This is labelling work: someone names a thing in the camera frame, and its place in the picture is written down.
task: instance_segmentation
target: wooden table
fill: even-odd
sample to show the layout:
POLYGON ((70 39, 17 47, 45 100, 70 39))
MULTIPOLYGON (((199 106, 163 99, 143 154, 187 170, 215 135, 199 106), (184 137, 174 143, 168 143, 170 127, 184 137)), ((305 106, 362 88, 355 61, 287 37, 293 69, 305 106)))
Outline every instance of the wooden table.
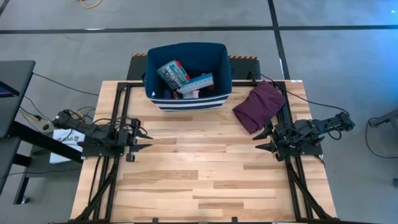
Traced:
MULTIPOLYGON (((116 85, 103 82, 95 119, 111 117, 116 85)), ((286 81, 286 86, 305 98, 302 82, 286 81)), ((144 88, 134 87, 127 114, 139 118, 154 138, 139 143, 153 146, 136 153, 135 162, 126 162, 125 156, 121 159, 111 221, 151 222, 159 218, 160 222, 230 222, 231 217, 238 217, 240 222, 295 220, 285 163, 256 149, 255 145, 269 139, 253 141, 258 133, 248 134, 232 113, 251 89, 233 87, 232 95, 217 110, 163 112, 146 98, 144 88)), ((292 95, 289 101, 294 120, 311 118, 307 102, 292 95)), ((96 160, 84 161, 71 218, 87 205, 96 160)), ((313 156, 302 156, 302 160, 309 191, 327 213, 335 216, 323 164, 313 156)), ((302 194, 297 191, 305 217, 302 194)), ((102 203, 100 218, 104 217, 104 207, 102 203)))

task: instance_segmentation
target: purple cloth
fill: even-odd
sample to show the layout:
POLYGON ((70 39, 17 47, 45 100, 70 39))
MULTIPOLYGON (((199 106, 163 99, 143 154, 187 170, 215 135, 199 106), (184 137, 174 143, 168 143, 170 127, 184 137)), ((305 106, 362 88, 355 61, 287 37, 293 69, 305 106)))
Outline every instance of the purple cloth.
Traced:
POLYGON ((285 99, 271 84, 263 81, 258 84, 243 103, 233 109, 235 116, 250 133, 264 127, 266 121, 274 117, 285 104, 285 99))

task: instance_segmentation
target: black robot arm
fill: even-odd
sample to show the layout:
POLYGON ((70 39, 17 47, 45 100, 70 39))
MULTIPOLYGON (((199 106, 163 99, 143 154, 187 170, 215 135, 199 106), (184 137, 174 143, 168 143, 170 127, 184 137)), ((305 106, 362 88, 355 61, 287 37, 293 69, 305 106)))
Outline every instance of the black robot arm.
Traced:
POLYGON ((128 162, 134 162, 133 152, 137 152, 150 144, 137 144, 137 137, 152 139, 145 131, 142 133, 141 122, 137 118, 129 118, 130 123, 120 125, 120 122, 109 120, 108 124, 86 124, 72 117, 73 112, 63 110, 52 121, 54 127, 74 129, 85 135, 83 142, 77 144, 83 147, 82 156, 122 156, 124 147, 129 146, 128 162))
POLYGON ((342 131, 351 131, 354 126, 349 115, 343 112, 324 120, 297 120, 292 127, 284 123, 273 126, 271 121, 268 121, 263 132, 253 140, 270 136, 270 143, 258 145, 256 148, 276 152, 277 160, 283 161, 287 156, 299 154, 320 155, 322 150, 319 145, 325 138, 320 135, 328 133, 333 139, 338 140, 342 131), (337 131, 339 136, 332 136, 332 131, 337 131))

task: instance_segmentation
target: concrete floor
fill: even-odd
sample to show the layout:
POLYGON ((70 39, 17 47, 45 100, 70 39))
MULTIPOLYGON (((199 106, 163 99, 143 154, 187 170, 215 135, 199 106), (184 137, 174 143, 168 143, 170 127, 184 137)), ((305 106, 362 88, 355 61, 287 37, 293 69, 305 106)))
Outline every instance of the concrete floor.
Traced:
MULTIPOLYGON (((398 24, 393 0, 274 0, 280 26, 398 24)), ((104 0, 84 9, 77 0, 10 0, 0 17, 0 30, 90 29, 173 26, 271 26, 266 0, 104 0)), ((304 80, 309 100, 348 110, 357 124, 342 140, 323 143, 326 171, 338 216, 358 222, 396 223, 398 160, 372 155, 364 142, 370 117, 398 105, 398 30, 282 31, 291 79, 304 80)), ((273 31, 159 32, 127 34, 0 35, 0 60, 31 59, 35 72, 90 92, 103 80, 126 78, 131 54, 188 41, 221 42, 231 55, 256 55, 262 73, 282 78, 273 31)), ((27 91, 47 116, 82 106, 96 97, 34 77, 27 91)), ((23 107, 34 112, 28 101, 23 107)), ((314 118, 338 111, 311 105, 314 118)), ((17 120, 27 124, 20 116, 17 120)), ((389 126, 369 130, 373 149, 398 156, 389 126)), ((22 153, 30 147, 23 144, 22 153)), ((11 173, 23 171, 13 166, 11 173)), ((48 223, 68 220, 78 172, 59 178, 32 179, 32 202, 12 205, 20 176, 7 180, 0 196, 0 223, 48 223)))

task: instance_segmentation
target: blue fabric bin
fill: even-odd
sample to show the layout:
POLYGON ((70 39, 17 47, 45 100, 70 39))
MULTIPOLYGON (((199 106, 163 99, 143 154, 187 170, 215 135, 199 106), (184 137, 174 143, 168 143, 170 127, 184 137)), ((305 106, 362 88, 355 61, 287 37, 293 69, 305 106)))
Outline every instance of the blue fabric bin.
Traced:
POLYGON ((232 92, 226 47, 216 43, 182 43, 150 49, 144 82, 147 97, 164 111, 219 108, 232 92), (215 89, 211 96, 199 99, 165 98, 164 91, 168 88, 157 74, 157 69, 173 60, 178 60, 188 75, 190 71, 212 71, 215 89))

